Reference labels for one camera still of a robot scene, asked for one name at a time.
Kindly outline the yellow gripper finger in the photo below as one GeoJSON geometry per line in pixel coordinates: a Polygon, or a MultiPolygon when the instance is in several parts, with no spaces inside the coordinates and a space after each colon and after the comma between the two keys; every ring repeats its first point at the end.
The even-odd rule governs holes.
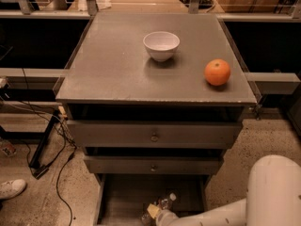
{"type": "Polygon", "coordinates": [[[153,219],[156,219],[161,212],[161,208],[158,205],[154,205],[152,203],[149,204],[147,208],[147,212],[153,219]]]}

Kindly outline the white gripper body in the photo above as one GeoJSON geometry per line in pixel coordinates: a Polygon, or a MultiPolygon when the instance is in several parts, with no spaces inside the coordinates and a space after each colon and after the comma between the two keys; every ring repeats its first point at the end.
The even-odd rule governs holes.
{"type": "Polygon", "coordinates": [[[179,217],[170,210],[161,210],[155,220],[156,226],[168,226],[172,221],[179,217]]]}

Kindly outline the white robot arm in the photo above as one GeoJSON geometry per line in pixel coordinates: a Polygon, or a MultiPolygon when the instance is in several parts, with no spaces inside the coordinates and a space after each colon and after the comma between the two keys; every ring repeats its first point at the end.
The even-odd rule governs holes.
{"type": "Polygon", "coordinates": [[[301,226],[301,166],[267,155],[252,167],[246,197],[214,210],[180,218],[168,202],[149,205],[156,226],[301,226]]]}

